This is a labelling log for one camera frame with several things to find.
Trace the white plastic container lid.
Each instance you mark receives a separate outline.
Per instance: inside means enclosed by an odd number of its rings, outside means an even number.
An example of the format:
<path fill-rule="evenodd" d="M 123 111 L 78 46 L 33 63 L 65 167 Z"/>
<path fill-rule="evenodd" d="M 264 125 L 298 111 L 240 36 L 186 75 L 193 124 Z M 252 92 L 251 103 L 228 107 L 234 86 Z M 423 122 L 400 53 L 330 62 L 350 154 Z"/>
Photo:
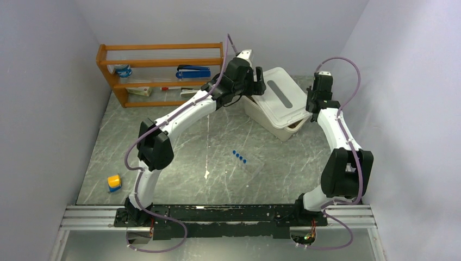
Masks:
<path fill-rule="evenodd" d="M 267 70 L 263 72 L 263 79 L 264 94 L 253 95 L 252 99 L 275 128 L 282 129 L 311 117 L 312 114 L 306 111 L 306 93 L 285 69 Z"/>

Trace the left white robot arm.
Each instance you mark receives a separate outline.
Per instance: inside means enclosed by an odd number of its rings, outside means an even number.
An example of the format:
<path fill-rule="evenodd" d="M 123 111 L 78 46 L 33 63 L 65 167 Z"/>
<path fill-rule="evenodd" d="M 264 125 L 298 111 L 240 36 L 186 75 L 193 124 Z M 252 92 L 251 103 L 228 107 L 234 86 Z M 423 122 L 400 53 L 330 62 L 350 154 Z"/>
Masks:
<path fill-rule="evenodd" d="M 130 147 L 137 148 L 139 160 L 134 189 L 124 203 L 130 221 L 143 226 L 154 215 L 151 212 L 154 188 L 161 171 L 174 159 L 173 142 L 185 130 L 231 105 L 234 97 L 261 96 L 265 90 L 263 69 L 252 67 L 248 59 L 235 57 L 180 107 L 156 120 L 144 120 L 138 139 Z"/>

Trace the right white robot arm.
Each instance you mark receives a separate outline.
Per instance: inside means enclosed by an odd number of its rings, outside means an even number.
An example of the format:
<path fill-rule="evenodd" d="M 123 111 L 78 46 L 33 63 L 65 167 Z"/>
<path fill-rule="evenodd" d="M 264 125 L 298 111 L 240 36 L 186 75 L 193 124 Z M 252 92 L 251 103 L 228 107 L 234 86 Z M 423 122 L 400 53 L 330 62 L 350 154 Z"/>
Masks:
<path fill-rule="evenodd" d="M 320 184 L 303 195 L 303 205 L 293 211 L 299 225 L 307 225 L 314 212 L 335 203 L 356 204 L 366 193 L 373 164 L 373 154 L 363 150 L 352 137 L 340 110 L 340 103 L 332 99 L 333 77 L 329 72 L 314 74 L 307 90 L 306 110 L 311 122 L 323 130 L 331 151 L 320 176 Z"/>

